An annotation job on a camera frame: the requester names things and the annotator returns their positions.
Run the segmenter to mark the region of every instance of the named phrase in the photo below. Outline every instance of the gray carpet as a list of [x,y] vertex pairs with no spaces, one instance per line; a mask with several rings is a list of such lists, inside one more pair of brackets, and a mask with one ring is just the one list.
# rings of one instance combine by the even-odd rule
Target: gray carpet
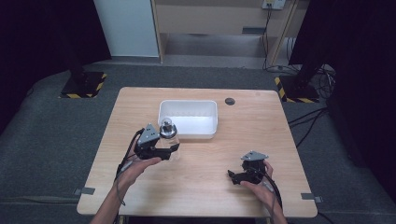
[[[108,74],[93,99],[58,98],[69,74],[38,81],[0,136],[0,198],[56,196],[78,200],[120,88],[180,87],[276,90],[277,74],[237,68],[91,64]],[[325,106],[282,103],[288,120]],[[296,143],[310,123],[291,129]],[[318,210],[334,223],[396,223],[396,206],[370,170],[348,159],[329,115],[317,120],[298,148]],[[0,223],[88,223],[76,204],[0,202]],[[293,223],[330,223],[322,216]]]

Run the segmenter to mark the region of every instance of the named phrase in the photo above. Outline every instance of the power outlet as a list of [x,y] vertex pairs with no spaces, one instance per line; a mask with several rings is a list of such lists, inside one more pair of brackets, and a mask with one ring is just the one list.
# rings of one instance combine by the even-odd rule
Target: power outlet
[[271,9],[282,10],[285,3],[286,0],[264,0],[262,1],[262,8],[267,9],[271,7]]

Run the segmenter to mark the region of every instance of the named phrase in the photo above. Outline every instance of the wooden table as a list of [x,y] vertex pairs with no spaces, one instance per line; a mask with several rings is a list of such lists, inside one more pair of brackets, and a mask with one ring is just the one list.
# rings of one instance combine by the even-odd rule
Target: wooden table
[[[225,99],[235,99],[226,105]],[[123,88],[99,146],[78,212],[93,215],[113,185],[117,166],[136,131],[152,123],[158,130],[163,100],[213,100],[219,125],[214,138],[181,140],[178,161],[162,161],[138,177],[121,215],[177,217],[264,217],[267,211],[248,189],[233,185],[227,170],[243,172],[250,150],[269,155],[286,217],[314,217],[313,200],[279,97],[275,91]]]

